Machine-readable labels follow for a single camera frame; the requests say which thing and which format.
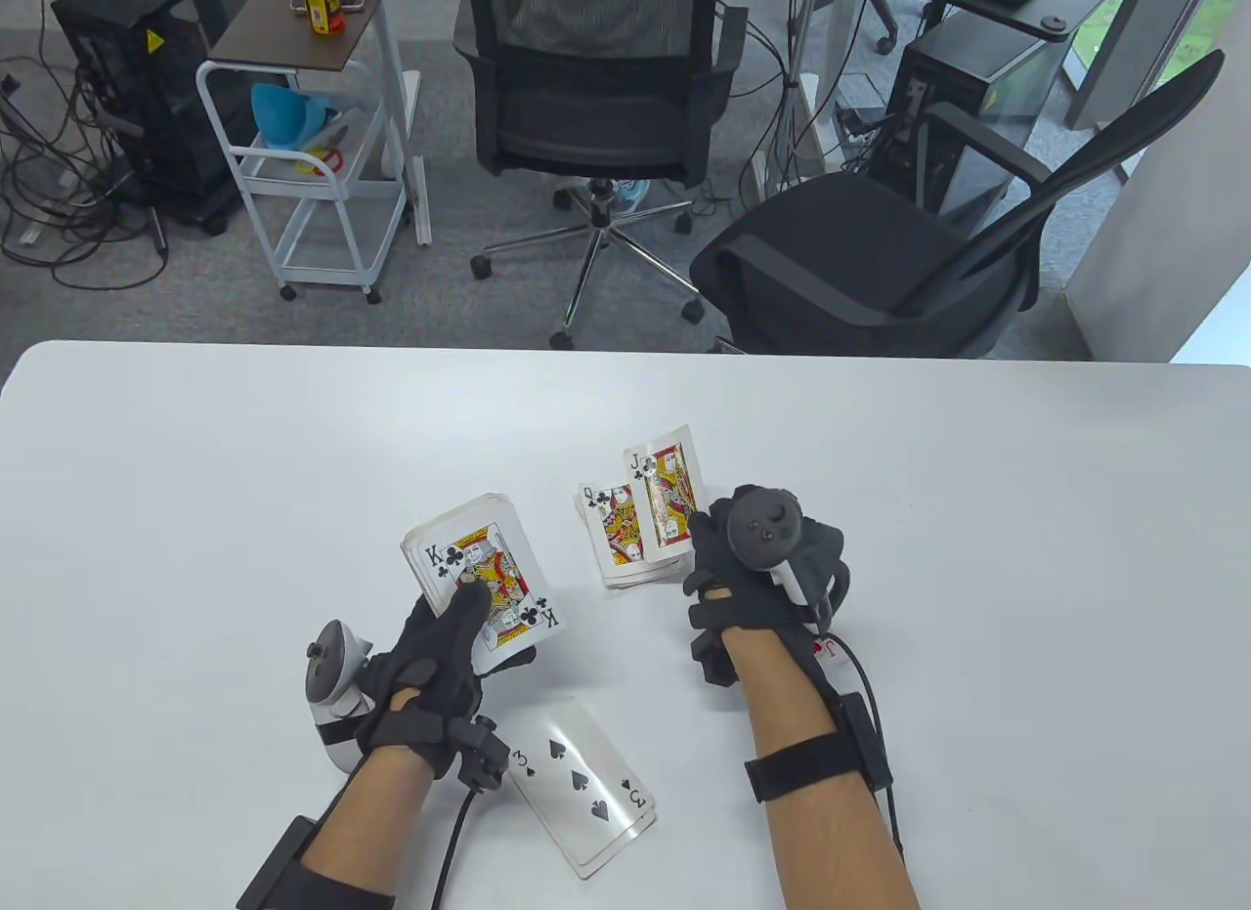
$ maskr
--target black computer case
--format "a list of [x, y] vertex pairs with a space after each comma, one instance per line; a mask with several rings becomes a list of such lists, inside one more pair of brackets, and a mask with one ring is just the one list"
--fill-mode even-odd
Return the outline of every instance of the black computer case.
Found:
[[[78, 56], [143, 194], [184, 222], [224, 228], [238, 190], [195, 88], [195, 71], [246, 0], [55, 0]], [[230, 139], [255, 136], [249, 74], [214, 78]]]
[[[916, 199], [913, 119], [937, 101], [955, 103], [1023, 148], [1068, 49], [1068, 43], [1030, 38], [968, 11], [948, 16], [903, 50], [868, 176]], [[1012, 180], [941, 125], [931, 125], [926, 160], [926, 209], [962, 234], [982, 227]]]

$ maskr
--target playing card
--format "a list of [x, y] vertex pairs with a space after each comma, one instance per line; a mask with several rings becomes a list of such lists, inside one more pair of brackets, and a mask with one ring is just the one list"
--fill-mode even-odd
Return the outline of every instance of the playing card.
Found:
[[638, 519], [644, 557], [661, 561], [689, 552], [691, 517], [708, 507], [691, 428], [627, 448], [626, 467], [632, 484], [642, 484]]
[[664, 578], [676, 558], [648, 561], [643, 555], [643, 531], [634, 502], [634, 487], [642, 484], [578, 484], [575, 499], [599, 575], [609, 587], [624, 587]]
[[462, 575], [490, 588], [492, 610], [473, 646], [478, 675], [554, 636], [563, 626], [517, 511], [490, 493], [419, 526], [402, 544], [435, 615], [447, 610]]
[[575, 698], [518, 710], [499, 734], [509, 776], [580, 877], [656, 821], [652, 794]]

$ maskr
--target person's foot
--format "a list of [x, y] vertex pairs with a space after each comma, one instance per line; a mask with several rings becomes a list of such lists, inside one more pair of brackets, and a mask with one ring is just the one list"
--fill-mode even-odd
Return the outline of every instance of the person's foot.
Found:
[[617, 213], [634, 213], [651, 187], [651, 180], [613, 180], [613, 190], [617, 192], [613, 197], [613, 209]]

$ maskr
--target forearm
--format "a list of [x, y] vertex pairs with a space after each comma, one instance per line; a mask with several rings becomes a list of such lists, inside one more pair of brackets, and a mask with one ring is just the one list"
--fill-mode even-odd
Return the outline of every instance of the forearm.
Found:
[[[723, 635], [747, 695], [758, 757], [834, 730], [808, 677], [773, 631]], [[796, 790], [767, 806], [788, 910], [917, 907], [907, 871], [858, 774]]]

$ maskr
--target hand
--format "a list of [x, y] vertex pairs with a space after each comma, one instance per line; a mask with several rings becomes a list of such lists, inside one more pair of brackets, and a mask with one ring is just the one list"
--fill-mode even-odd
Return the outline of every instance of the hand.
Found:
[[[377, 703], [357, 732], [362, 751], [368, 754], [382, 746], [375, 736], [378, 726], [388, 715], [399, 716], [405, 708], [438, 716], [443, 722], [474, 716], [482, 703], [482, 678], [474, 673], [470, 656], [473, 641], [487, 623], [490, 603], [490, 590], [480, 581], [459, 587], [439, 617], [434, 616], [425, 597], [417, 602], [395, 647], [374, 656], [362, 680], [362, 690]], [[533, 660], [534, 650], [530, 648], [492, 673]], [[414, 678], [422, 683], [414, 685]], [[455, 750], [442, 735], [438, 741], [408, 746], [430, 764], [435, 777], [444, 776], [455, 759]]]

